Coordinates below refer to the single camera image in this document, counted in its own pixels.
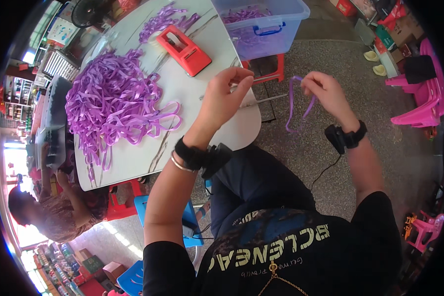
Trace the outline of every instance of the red tape dispenser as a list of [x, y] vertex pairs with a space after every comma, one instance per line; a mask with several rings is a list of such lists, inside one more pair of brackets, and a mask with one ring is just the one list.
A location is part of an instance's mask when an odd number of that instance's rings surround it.
[[191, 77], [199, 74], [212, 62], [211, 58], [199, 46], [173, 25], [159, 34], [156, 40]]

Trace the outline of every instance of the woman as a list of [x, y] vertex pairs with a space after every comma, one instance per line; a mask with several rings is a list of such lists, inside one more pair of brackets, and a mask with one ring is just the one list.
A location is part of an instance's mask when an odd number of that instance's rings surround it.
[[56, 242], [71, 241], [102, 221], [107, 215], [108, 187], [83, 192], [70, 184], [67, 174], [59, 170], [56, 179], [63, 191], [51, 196], [50, 172], [46, 164], [49, 144], [41, 148], [41, 194], [36, 201], [19, 186], [8, 194], [8, 208], [20, 225], [32, 224], [41, 234]]

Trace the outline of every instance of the black wrist strap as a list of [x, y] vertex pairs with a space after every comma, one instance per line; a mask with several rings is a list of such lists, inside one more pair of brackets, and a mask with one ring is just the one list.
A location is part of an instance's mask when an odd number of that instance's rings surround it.
[[192, 170], [200, 170], [201, 167], [206, 163], [209, 153], [206, 151], [199, 150], [196, 147], [187, 147], [183, 138], [174, 146], [174, 151], [184, 160], [184, 167]]
[[347, 149], [357, 147], [358, 142], [364, 138], [367, 133], [367, 126], [363, 121], [359, 120], [359, 122], [360, 128], [356, 132], [344, 133], [342, 127], [336, 127], [334, 125], [330, 125], [324, 130], [326, 138], [331, 142], [334, 148], [336, 148], [339, 154], [345, 153], [344, 147], [347, 147]]
[[358, 142], [360, 142], [360, 140], [363, 139], [367, 133], [367, 126], [365, 123], [361, 120], [358, 122], [360, 122], [360, 128], [356, 132], [344, 133], [344, 143], [347, 149], [357, 147]]
[[204, 180], [212, 177], [232, 157], [232, 151], [223, 143], [217, 147], [215, 145], [209, 146], [206, 151], [201, 151], [196, 147], [187, 147], [183, 138], [176, 143], [174, 151], [184, 160], [183, 166], [186, 169], [202, 169], [202, 179]]

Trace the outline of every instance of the electric fan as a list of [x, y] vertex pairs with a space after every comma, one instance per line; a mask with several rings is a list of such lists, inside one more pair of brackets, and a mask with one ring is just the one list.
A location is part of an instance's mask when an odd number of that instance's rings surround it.
[[108, 0], [80, 0], [72, 10], [72, 23], [79, 28], [87, 28], [102, 23], [108, 16], [111, 2]]

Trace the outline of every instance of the floor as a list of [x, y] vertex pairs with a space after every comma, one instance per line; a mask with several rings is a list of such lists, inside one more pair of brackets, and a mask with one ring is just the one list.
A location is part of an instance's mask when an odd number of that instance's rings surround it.
[[[441, 158], [434, 156], [435, 143], [429, 142], [421, 129], [395, 126], [390, 118], [414, 108], [411, 95], [401, 89], [385, 86], [385, 78], [372, 71], [375, 62], [362, 56], [367, 51], [355, 34], [352, 20], [335, 9], [328, 1], [305, 0], [311, 17], [302, 21], [296, 40], [285, 55], [281, 83], [276, 80], [253, 87], [257, 99], [288, 93], [289, 78], [304, 76], [309, 71], [333, 75], [343, 86], [352, 109], [366, 123], [368, 137], [383, 165], [385, 185], [392, 201], [399, 229], [404, 215], [417, 211], [434, 188], [434, 180], [441, 178]], [[252, 61], [256, 75], [270, 73], [273, 61]], [[287, 97], [260, 104], [262, 126], [255, 143], [273, 154], [301, 180], [311, 186], [319, 173], [337, 159], [337, 153], [324, 136], [324, 129], [334, 119], [316, 103], [304, 121], [301, 115], [310, 98], [294, 95], [294, 118], [291, 128], [299, 133], [288, 133], [285, 124], [289, 116]], [[349, 174], [347, 158], [327, 170], [315, 183], [313, 195], [321, 214], [335, 215], [350, 220], [355, 211], [355, 191]], [[207, 201], [204, 184], [198, 178], [191, 196], [193, 204]], [[210, 212], [200, 221], [200, 228], [210, 222]], [[204, 237], [211, 237], [210, 231]], [[212, 243], [206, 240], [204, 250]], [[116, 261], [131, 266], [141, 259], [143, 229], [137, 216], [104, 222], [71, 242], [75, 250], [87, 248], [104, 264]], [[194, 256], [194, 250], [188, 250]]]

